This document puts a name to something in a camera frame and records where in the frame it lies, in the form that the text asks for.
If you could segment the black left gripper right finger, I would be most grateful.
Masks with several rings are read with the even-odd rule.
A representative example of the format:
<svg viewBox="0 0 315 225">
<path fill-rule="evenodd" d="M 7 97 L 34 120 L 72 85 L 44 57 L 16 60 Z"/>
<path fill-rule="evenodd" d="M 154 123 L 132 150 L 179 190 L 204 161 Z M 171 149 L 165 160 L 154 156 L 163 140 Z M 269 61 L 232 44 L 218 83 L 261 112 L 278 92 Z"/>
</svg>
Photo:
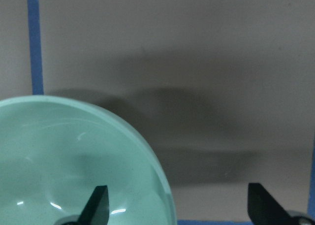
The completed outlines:
<svg viewBox="0 0 315 225">
<path fill-rule="evenodd" d="M 260 184 L 248 184 L 247 212 L 254 225 L 313 225 L 307 215 L 289 214 Z"/>
</svg>

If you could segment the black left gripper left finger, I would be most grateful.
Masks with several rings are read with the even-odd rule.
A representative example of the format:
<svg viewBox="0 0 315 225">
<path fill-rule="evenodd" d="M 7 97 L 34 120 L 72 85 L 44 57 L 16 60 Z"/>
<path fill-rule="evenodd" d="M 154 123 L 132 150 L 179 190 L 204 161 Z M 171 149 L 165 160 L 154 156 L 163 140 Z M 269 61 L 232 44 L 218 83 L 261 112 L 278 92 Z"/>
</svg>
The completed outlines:
<svg viewBox="0 0 315 225">
<path fill-rule="evenodd" d="M 96 186 L 84 209 L 78 216 L 58 220 L 59 225 L 107 225 L 109 195 L 107 186 Z"/>
</svg>

